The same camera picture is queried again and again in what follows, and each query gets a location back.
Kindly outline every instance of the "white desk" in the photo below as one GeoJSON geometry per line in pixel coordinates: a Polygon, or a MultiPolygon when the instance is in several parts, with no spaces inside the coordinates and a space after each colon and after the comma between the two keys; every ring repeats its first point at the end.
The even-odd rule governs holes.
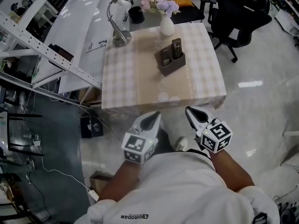
{"type": "MultiPolygon", "coordinates": [[[[106,15],[107,7],[110,1],[111,0],[100,0],[89,26],[79,61],[79,67],[97,79],[100,83],[102,83],[103,80],[103,67],[106,47],[98,48],[87,53],[85,51],[86,47],[91,41],[97,42],[112,37],[113,28],[110,22],[108,22],[106,15]]],[[[111,14],[115,16],[115,23],[120,27],[120,29],[122,29],[124,26],[122,21],[125,13],[124,8],[118,4],[113,4],[110,11],[111,14]]],[[[80,80],[78,77],[72,74],[69,74],[61,78],[58,93],[80,90],[89,86],[90,85],[87,82],[80,80]]]]}
{"type": "MultiPolygon", "coordinates": [[[[78,64],[89,24],[98,3],[99,0],[69,0],[56,18],[44,44],[52,43],[62,47],[74,56],[72,63],[78,64]]],[[[60,71],[60,68],[50,64],[47,59],[41,58],[32,84],[60,71]]]]}
{"type": "MultiPolygon", "coordinates": [[[[106,15],[109,2],[110,0],[69,0],[45,40],[46,45],[56,44],[74,55],[72,63],[77,64],[100,83],[106,47],[88,53],[85,51],[91,41],[108,39],[113,35],[113,28],[107,21],[106,15]]],[[[124,13],[124,9],[119,5],[111,6],[111,14],[115,15],[114,20],[120,28],[124,27],[122,22],[124,13]]],[[[51,65],[47,59],[42,58],[36,68],[36,76],[32,83],[40,86],[50,76],[61,77],[58,93],[90,87],[85,81],[72,74],[66,74],[51,65]]]]}

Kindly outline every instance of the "remote control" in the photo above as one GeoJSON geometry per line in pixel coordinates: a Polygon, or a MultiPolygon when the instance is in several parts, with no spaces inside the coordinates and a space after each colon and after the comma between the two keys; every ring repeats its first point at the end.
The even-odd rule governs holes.
{"type": "Polygon", "coordinates": [[[182,56],[182,41],[181,38],[172,40],[172,56],[173,59],[179,59],[182,56]]]}

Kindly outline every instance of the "table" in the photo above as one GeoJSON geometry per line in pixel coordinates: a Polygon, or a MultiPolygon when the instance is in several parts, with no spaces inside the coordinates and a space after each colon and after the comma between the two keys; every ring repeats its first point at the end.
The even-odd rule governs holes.
{"type": "Polygon", "coordinates": [[[203,23],[175,25],[163,36],[159,27],[131,33],[131,42],[116,48],[108,40],[103,71],[102,109],[140,113],[170,106],[221,105],[226,96],[219,62],[203,23]],[[182,39],[186,65],[164,77],[154,53],[182,39]]]}
{"type": "MultiPolygon", "coordinates": [[[[47,46],[55,44],[62,47],[74,56],[72,62],[78,66],[85,37],[99,1],[68,0],[51,27],[44,44],[47,46]]],[[[51,65],[46,58],[42,57],[37,64],[32,84],[61,73],[66,72],[63,72],[59,67],[51,65]]]]}

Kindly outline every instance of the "cardboard box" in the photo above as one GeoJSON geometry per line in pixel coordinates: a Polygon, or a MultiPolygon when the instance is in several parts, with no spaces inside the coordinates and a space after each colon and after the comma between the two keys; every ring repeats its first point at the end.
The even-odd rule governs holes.
{"type": "MultiPolygon", "coordinates": [[[[79,91],[79,100],[83,98],[87,90],[88,89],[86,88],[79,91]]],[[[85,98],[84,102],[88,103],[88,102],[96,101],[100,95],[101,95],[101,91],[99,89],[93,88],[85,98]]]]}
{"type": "Polygon", "coordinates": [[[106,184],[111,180],[113,176],[108,173],[102,173],[100,171],[96,171],[93,175],[90,176],[90,185],[95,192],[100,195],[103,188],[106,184]]]}

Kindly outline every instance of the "white sneaker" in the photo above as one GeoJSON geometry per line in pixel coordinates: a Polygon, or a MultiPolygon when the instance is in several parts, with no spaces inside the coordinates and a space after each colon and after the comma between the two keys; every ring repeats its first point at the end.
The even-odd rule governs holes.
{"type": "Polygon", "coordinates": [[[187,150],[188,146],[188,139],[186,137],[180,137],[176,142],[177,148],[176,151],[183,151],[187,150]]]}

